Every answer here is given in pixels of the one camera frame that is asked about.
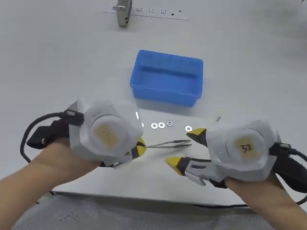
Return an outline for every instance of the human hand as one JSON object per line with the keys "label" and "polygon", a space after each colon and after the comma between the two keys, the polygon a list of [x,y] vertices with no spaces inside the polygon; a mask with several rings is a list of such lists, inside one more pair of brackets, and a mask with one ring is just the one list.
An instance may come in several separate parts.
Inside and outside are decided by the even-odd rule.
{"label": "human hand", "polygon": [[82,159],[74,154],[70,149],[69,140],[61,138],[45,148],[30,165],[48,171],[54,186],[58,186],[86,175],[100,163]]}
{"label": "human hand", "polygon": [[244,182],[226,178],[225,184],[256,212],[267,208],[296,206],[275,174],[259,182]]}

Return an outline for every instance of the white table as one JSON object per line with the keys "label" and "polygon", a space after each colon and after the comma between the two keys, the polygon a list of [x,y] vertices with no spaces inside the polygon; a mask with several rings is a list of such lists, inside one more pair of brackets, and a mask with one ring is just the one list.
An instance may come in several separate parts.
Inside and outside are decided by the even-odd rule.
{"label": "white table", "polygon": [[[138,101],[147,109],[141,111],[144,119],[148,110],[160,111],[155,113],[162,120],[176,114],[174,119],[183,123],[200,122],[195,116],[204,123],[217,115],[221,121],[266,116],[283,141],[307,152],[307,35],[292,15],[300,0],[134,0],[134,5],[185,9],[191,20],[132,17],[127,29],[118,28],[115,15],[101,13],[101,2],[0,2],[1,178],[25,166],[19,144],[36,117],[62,111],[79,95],[93,92],[132,99],[129,80],[140,49],[205,63],[203,96],[193,108]],[[145,132],[144,138],[158,143],[165,134],[152,140],[153,135]],[[37,153],[26,151],[31,157]],[[229,190],[203,188],[177,176],[163,163],[164,156],[148,151],[126,168],[97,169],[56,191],[197,204],[242,202]]]}

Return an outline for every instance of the yellow label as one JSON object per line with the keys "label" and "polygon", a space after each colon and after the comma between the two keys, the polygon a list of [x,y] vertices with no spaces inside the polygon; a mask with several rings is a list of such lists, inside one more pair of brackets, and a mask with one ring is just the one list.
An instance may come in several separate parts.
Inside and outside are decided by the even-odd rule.
{"label": "yellow label", "polygon": [[95,129],[95,135],[102,141],[108,150],[114,148],[119,143],[118,136],[114,133],[111,127],[107,124],[102,124]]}
{"label": "yellow label", "polygon": [[234,141],[236,149],[240,152],[242,160],[250,160],[258,157],[251,137],[244,137]]}

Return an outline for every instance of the gray mesh fabric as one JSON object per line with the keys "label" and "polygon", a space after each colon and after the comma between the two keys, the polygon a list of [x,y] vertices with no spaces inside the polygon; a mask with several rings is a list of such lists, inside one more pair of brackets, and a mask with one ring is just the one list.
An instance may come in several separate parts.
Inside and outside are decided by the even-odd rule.
{"label": "gray mesh fabric", "polygon": [[272,230],[266,221],[247,209],[206,210],[207,215],[163,214],[108,206],[98,197],[56,195],[26,212],[13,229]]}

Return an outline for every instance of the metal washer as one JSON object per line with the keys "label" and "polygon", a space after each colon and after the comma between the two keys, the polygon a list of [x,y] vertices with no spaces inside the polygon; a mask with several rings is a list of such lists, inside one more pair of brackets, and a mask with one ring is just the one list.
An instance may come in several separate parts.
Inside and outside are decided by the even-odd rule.
{"label": "metal washer", "polygon": [[173,121],[169,120],[169,121],[166,122],[166,124],[167,124],[167,126],[171,127],[171,126],[173,126],[174,123],[173,123]]}
{"label": "metal washer", "polygon": [[159,126],[159,128],[165,128],[165,124],[164,124],[163,122],[160,122],[160,123],[158,124],[158,126]]}
{"label": "metal washer", "polygon": [[158,124],[157,124],[157,123],[152,123],[152,124],[150,125],[150,127],[151,127],[152,129],[157,129],[157,128],[158,128]]}
{"label": "metal washer", "polygon": [[186,131],[187,131],[187,132],[192,131],[192,127],[191,127],[191,126],[186,126]]}

